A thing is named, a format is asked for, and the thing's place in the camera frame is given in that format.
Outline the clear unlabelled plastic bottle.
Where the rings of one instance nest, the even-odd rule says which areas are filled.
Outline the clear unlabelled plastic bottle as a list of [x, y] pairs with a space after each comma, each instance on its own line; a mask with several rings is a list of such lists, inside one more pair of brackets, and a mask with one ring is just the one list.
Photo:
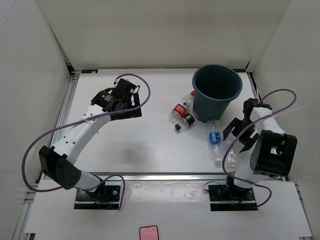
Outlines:
[[[229, 135], [224, 143], [225, 148], [228, 149], [229, 146], [234, 141], [235, 137], [233, 135]], [[240, 169], [240, 158], [239, 158], [239, 146], [238, 142], [236, 142], [233, 147], [230, 149], [229, 153], [227, 154], [226, 160], [225, 160], [225, 168], [229, 172], [236, 172]]]

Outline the blue label plastic bottle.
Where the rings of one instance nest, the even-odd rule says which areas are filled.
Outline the blue label plastic bottle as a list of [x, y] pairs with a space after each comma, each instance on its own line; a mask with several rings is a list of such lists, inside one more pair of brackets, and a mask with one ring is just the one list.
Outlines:
[[211, 119], [207, 122], [208, 127], [208, 140], [210, 145], [210, 151], [212, 154], [212, 160], [216, 166], [222, 162], [221, 157], [221, 133], [219, 128], [219, 121]]

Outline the red label plastic bottle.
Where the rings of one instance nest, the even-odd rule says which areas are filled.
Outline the red label plastic bottle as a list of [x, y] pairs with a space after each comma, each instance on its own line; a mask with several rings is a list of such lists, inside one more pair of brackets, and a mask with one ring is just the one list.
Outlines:
[[191, 91], [189, 94], [181, 98], [177, 105], [173, 108], [168, 116], [168, 120], [172, 123], [180, 120], [191, 109], [194, 102], [195, 91]]

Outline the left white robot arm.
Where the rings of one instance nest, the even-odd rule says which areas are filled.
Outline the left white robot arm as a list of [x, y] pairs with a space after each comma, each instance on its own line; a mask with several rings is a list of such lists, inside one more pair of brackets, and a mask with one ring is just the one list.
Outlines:
[[39, 150], [42, 172], [62, 188], [84, 190], [93, 200], [105, 194], [101, 179], [75, 167], [75, 163], [90, 140], [110, 121], [132, 118], [139, 99], [137, 85], [120, 78], [115, 87], [99, 91], [76, 124], [53, 146]]

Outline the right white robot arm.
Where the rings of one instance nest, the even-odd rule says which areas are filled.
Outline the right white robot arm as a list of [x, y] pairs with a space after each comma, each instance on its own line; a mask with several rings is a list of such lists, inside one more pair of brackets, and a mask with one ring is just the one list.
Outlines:
[[234, 118], [223, 130], [223, 139], [232, 134], [243, 145], [240, 152], [253, 149], [249, 166], [227, 177], [224, 193], [230, 200], [238, 199], [253, 184], [265, 179], [289, 175], [298, 140], [285, 133], [273, 117], [251, 125], [261, 117], [270, 115], [272, 107], [258, 99], [249, 98], [243, 103], [242, 120]]

